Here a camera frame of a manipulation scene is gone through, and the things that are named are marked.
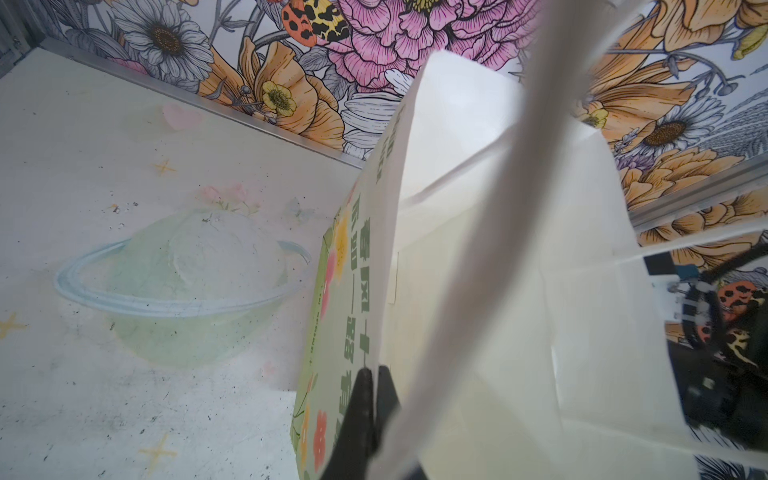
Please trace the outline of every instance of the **blue planetary ring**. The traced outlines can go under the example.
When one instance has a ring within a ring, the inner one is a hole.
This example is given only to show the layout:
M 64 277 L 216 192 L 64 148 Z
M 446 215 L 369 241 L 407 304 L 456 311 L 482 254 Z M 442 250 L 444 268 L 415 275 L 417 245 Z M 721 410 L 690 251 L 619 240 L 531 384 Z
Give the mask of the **blue planetary ring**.
M 298 292 L 309 282 L 302 282 L 307 272 L 303 272 L 294 281 L 287 282 L 275 288 L 254 293 L 247 299 L 219 299 L 219 300 L 157 300 L 142 298 L 139 296 L 121 295 L 99 290 L 88 289 L 80 281 L 80 271 L 86 265 L 116 254 L 125 247 L 130 239 L 107 245 L 99 250 L 87 253 L 64 265 L 56 273 L 54 284 L 56 290 L 73 302 L 89 306 L 110 313 L 124 315 L 146 316 L 152 318 L 190 318 L 195 316 L 217 315 L 220 313 L 234 313 L 251 310 L 258 306 L 264 306 L 275 300 L 280 300 Z M 294 242 L 278 241 L 280 248 L 287 253 L 298 253 L 306 262 L 312 261 L 310 253 L 302 246 Z

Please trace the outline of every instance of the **butterfly illustration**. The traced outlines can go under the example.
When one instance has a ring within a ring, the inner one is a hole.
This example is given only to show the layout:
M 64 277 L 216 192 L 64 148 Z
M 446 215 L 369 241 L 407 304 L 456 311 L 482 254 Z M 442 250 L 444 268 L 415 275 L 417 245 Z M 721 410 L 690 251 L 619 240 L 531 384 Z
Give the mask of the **butterfly illustration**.
M 299 199 L 294 197 L 288 200 L 284 215 L 288 217 L 289 220 L 295 220 L 299 223 L 299 225 L 304 225 L 310 218 L 315 215 L 315 209 L 302 208 L 299 204 Z
M 330 0 L 290 0 L 280 13 L 288 35 L 305 47 L 342 41 L 349 37 L 349 24 Z

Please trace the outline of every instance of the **planet illustration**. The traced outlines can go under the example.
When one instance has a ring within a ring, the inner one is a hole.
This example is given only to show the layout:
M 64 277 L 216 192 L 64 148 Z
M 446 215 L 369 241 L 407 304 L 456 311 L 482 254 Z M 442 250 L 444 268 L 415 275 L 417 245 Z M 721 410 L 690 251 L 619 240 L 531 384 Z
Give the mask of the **planet illustration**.
M 289 269 L 294 257 L 303 268 Z M 303 247 L 275 240 L 253 218 L 201 209 L 72 260 L 55 286 L 105 312 L 110 328 L 140 357 L 194 367 L 242 351 L 282 300 L 310 283 L 310 261 Z

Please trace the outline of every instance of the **pink heart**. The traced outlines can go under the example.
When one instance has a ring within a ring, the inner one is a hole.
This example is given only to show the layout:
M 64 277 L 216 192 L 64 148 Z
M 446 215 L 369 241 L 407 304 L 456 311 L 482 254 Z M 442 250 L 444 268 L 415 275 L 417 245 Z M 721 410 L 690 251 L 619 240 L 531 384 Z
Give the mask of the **pink heart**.
M 177 104 L 163 105 L 163 116 L 175 131 L 189 130 L 203 123 L 203 115 L 197 110 L 184 110 Z

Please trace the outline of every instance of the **red flower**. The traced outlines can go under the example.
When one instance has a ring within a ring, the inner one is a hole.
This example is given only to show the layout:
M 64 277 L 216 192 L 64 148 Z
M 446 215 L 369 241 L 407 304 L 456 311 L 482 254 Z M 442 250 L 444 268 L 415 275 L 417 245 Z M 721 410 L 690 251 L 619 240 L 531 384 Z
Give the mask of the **red flower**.
M 322 411 L 317 411 L 317 428 L 315 429 L 315 439 L 312 442 L 312 450 L 315 452 L 315 473 L 323 466 L 326 459 L 326 425 L 328 415 Z

